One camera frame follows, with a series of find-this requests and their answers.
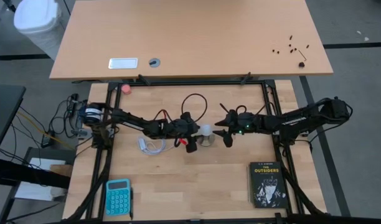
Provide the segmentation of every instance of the white cable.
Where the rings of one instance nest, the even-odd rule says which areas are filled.
[[[154,149],[149,149],[148,145],[152,145]],[[152,142],[147,142],[144,138],[138,137],[138,147],[141,150],[141,152],[146,155],[158,155],[163,151],[172,149],[174,146],[171,146],[170,148],[166,149],[166,140],[162,139],[161,147],[158,149]]]

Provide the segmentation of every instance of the white plastic bin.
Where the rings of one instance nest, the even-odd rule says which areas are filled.
[[[65,32],[60,23],[61,15],[54,0],[23,0],[16,9],[14,25],[55,60]]]

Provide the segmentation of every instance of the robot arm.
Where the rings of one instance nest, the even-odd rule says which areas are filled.
[[[317,103],[304,108],[277,115],[262,115],[235,110],[228,112],[225,119],[217,122],[216,126],[228,127],[228,131],[214,131],[222,136],[227,147],[233,143],[233,134],[262,133],[273,134],[279,132],[280,143],[294,144],[297,136],[303,132],[312,132],[323,124],[343,124],[350,118],[347,103],[335,97],[333,100],[324,98]]]
[[[103,122],[101,115],[102,110],[111,112],[110,119]],[[175,139],[175,146],[179,146],[177,139],[187,139],[186,151],[194,152],[197,150],[195,137],[192,135],[197,133],[199,126],[191,118],[189,112],[181,115],[180,119],[168,122],[167,119],[145,120],[137,116],[127,113],[121,109],[113,109],[105,104],[91,103],[85,110],[84,124],[91,127],[95,140],[102,139],[105,146],[110,145],[110,138],[106,127],[110,124],[122,124],[127,127],[142,131],[143,134],[151,139]]]

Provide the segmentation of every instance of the wooden desk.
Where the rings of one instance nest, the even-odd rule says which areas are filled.
[[[307,58],[303,69],[298,67],[303,56],[290,53],[294,48]],[[138,58],[138,67],[110,70],[110,58]],[[149,66],[152,58],[161,60],[158,68]],[[76,1],[50,78],[224,77],[248,72],[333,73],[305,0]]]
[[[298,106],[291,82],[276,81],[276,86],[283,112],[295,110]],[[105,102],[106,91],[107,84],[93,84],[89,102]],[[132,87],[132,94],[122,95],[120,108],[145,119],[153,119],[160,109],[165,108],[172,118],[177,118],[183,99],[190,93],[203,94],[209,102],[208,110],[198,124],[214,124],[224,118],[225,111],[219,103],[227,108],[246,105],[253,113],[263,106],[260,85],[215,85]],[[204,101],[196,96],[188,100],[185,111],[198,117],[204,110]],[[120,126],[110,168],[110,179],[131,179],[135,220],[266,218],[274,217],[275,212],[286,215],[284,209],[255,209],[248,202],[247,165],[256,161],[275,161],[270,135],[236,135],[231,148],[226,148],[222,139],[216,137],[212,146],[198,146],[198,151],[191,154],[180,146],[158,156],[144,155],[138,149],[137,137],[141,135],[134,129]],[[89,144],[85,143],[78,151]],[[173,141],[167,140],[167,145],[171,144]],[[297,142],[291,151],[299,185],[317,208],[325,211],[308,144]],[[90,188],[95,154],[96,150],[88,149],[75,161],[64,218],[75,211]],[[95,198],[94,211],[97,211],[99,195]],[[296,210],[292,194],[290,198]],[[105,217],[105,220],[128,220],[128,217]]]

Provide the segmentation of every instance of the calculator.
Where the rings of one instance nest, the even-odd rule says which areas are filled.
[[[106,214],[127,215],[131,211],[129,179],[109,180],[106,183]]]

